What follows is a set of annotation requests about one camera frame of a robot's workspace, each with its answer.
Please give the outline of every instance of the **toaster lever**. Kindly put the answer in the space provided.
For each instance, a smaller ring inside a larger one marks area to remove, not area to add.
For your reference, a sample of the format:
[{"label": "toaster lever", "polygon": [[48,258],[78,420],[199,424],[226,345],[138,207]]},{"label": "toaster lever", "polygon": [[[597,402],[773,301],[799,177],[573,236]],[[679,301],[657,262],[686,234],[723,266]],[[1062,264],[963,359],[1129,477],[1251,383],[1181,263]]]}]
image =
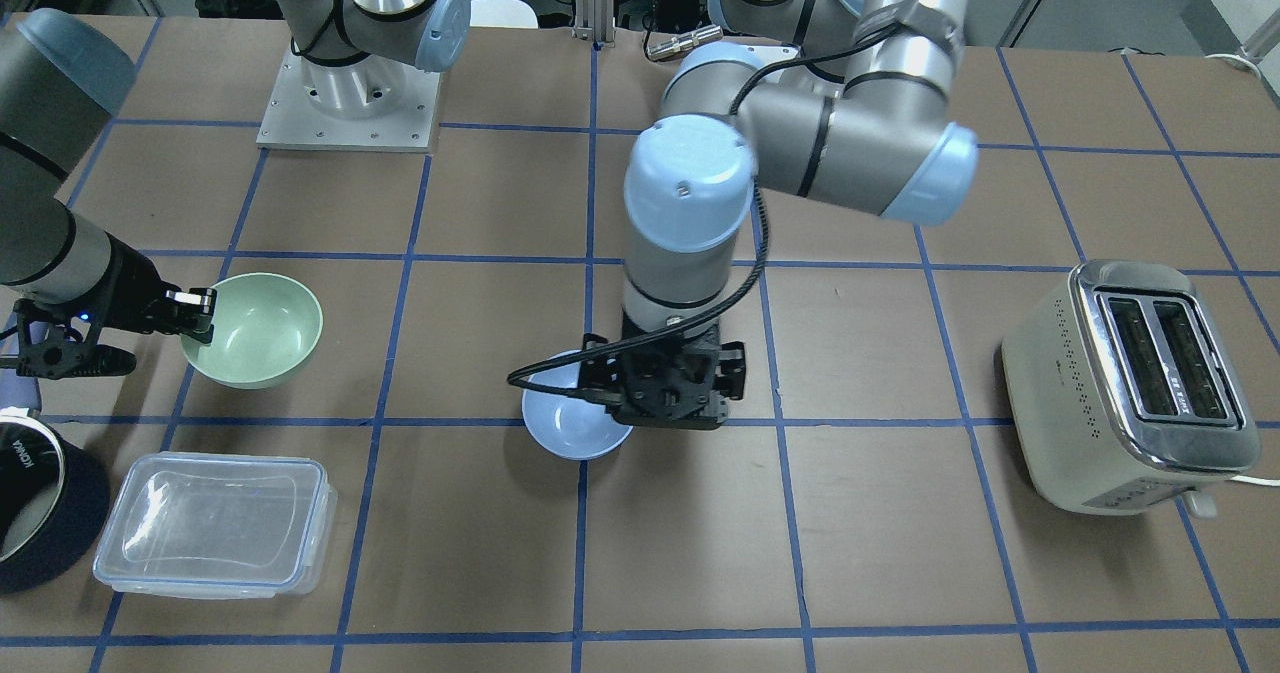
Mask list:
[{"label": "toaster lever", "polygon": [[1193,517],[1217,518],[1217,502],[1207,491],[1192,489],[1183,491],[1179,498],[1183,499],[1183,505],[1187,505],[1187,513]]}]

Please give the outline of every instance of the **clear plastic lid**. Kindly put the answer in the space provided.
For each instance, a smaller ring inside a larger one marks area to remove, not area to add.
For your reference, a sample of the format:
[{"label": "clear plastic lid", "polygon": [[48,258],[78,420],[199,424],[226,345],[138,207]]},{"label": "clear plastic lid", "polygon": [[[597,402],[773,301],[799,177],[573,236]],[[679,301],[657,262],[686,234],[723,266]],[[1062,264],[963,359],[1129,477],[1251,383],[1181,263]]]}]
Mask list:
[{"label": "clear plastic lid", "polygon": [[178,598],[306,592],[333,499],[324,468],[305,458],[142,455],[124,477],[93,574],[118,591]]}]

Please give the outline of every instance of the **table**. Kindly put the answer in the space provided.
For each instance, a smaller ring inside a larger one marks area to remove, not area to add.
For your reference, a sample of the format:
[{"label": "table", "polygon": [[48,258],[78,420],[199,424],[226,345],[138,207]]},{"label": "table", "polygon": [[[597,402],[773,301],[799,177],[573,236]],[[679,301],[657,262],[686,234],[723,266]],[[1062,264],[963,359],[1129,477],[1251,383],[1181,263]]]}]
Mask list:
[{"label": "table", "polygon": [[1224,485],[1217,521],[1064,513],[995,362],[1079,260],[1171,264],[1262,421],[1256,473],[1280,476],[1280,113],[1248,73],[969,49],[961,212],[916,230],[768,194],[771,266],[724,321],[748,398],[577,464],[503,380],[617,335],[622,171],[673,70],[639,36],[476,29],[431,157],[269,154],[283,23],[88,20],[140,77],[60,196],[179,285],[296,276],[326,326],[265,392],[193,376],[172,336],[108,335],[138,371],[46,383],[47,421],[116,484],[161,448],[310,455],[340,499],[307,596],[119,596],[86,559],[0,600],[0,668],[1280,669],[1277,494]]}]

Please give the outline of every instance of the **light blue bowl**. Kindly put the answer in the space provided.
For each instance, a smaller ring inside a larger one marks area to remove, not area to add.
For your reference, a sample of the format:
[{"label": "light blue bowl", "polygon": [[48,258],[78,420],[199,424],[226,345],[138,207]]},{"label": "light blue bowl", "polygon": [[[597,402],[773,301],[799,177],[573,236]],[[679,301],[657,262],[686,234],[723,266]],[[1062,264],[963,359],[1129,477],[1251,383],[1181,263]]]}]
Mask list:
[{"label": "light blue bowl", "polygon": [[[561,354],[570,353],[577,351],[566,351]],[[529,380],[544,386],[571,389],[577,386],[579,366],[580,363],[571,363],[550,368],[532,374]],[[521,399],[521,411],[525,413],[525,426],[534,440],[568,461],[599,458],[622,445],[627,435],[631,435],[631,426],[614,421],[603,406],[553,395],[549,392],[526,390]]]},{"label": "light blue bowl", "polygon": [[216,281],[214,290],[211,344],[182,336],[182,353],[205,377],[233,389],[266,389],[311,360],[324,316],[306,285],[275,273],[244,273]]}]

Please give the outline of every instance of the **toaster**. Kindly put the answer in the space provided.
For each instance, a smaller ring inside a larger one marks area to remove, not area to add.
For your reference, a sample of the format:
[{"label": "toaster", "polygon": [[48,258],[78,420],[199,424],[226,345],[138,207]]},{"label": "toaster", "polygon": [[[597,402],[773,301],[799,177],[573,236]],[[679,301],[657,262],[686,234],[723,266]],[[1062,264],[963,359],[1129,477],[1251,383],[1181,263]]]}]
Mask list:
[{"label": "toaster", "polygon": [[1091,260],[1001,345],[1036,490],[1076,513],[1129,516],[1257,463],[1260,439],[1222,338],[1188,276]]}]

